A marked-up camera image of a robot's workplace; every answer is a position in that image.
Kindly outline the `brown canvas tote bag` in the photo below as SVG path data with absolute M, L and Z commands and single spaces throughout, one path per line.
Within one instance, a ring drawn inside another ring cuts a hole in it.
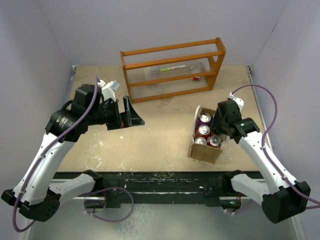
M 221 153 L 223 152 L 224 146 L 230 140 L 230 138 L 225 134 L 215 134 L 210 131 L 210 136 L 217 135 L 220 137 L 220 139 L 221 139 L 220 148 L 215 148 L 215 147 L 211 147 L 208 145 L 201 145 L 201 144 L 194 143 L 194 139 L 196 137 L 199 137 L 199 135 L 197 133 L 197 129 L 199 127 L 197 125 L 197 119 L 198 119 L 199 115 L 202 113 L 208 113 L 212 116 L 212 120 L 213 120 L 215 112 L 216 112 L 215 110 L 202 107 L 201 105 L 199 105 L 196 108 L 194 118 L 193 118 L 193 123 L 192 123 L 190 144 L 189 144 L 189 149 L 188 149 L 188 153 L 187 153 L 187 156 L 189 158 L 193 158 L 193 159 L 196 159 L 196 160 L 199 160 L 202 162 L 214 164 L 217 161 L 217 159 L 219 158 L 219 156 L 221 155 Z

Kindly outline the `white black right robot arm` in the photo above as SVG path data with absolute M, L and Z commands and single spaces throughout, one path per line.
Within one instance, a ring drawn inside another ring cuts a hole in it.
M 265 144 L 259 127 L 252 118 L 242 118 L 240 101 L 228 99 L 217 104 L 210 129 L 234 140 L 252 159 L 264 183 L 240 170 L 223 176 L 222 190 L 228 196 L 244 194 L 262 207 L 268 220 L 277 224 L 304 212 L 311 188 L 299 182 L 280 163 Z

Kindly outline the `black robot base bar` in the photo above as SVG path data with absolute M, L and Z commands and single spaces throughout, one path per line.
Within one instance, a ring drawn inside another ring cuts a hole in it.
M 243 193 L 223 188 L 219 171 L 100 172 L 102 192 L 83 193 L 87 200 L 105 200 L 105 207 L 121 204 L 205 205 L 240 208 Z

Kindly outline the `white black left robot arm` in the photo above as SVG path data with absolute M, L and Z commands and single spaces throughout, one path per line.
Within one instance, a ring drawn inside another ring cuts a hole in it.
M 15 188 L 5 190 L 1 199 L 25 218 L 45 222 L 73 198 L 101 194 L 103 177 L 93 170 L 63 183 L 52 184 L 52 179 L 66 154 L 90 126 L 106 125 L 108 130 L 118 130 L 145 124 L 128 96 L 123 97 L 123 105 L 124 112 L 120 112 L 109 83 L 78 87 L 74 98 L 51 115 L 38 153 L 22 180 Z

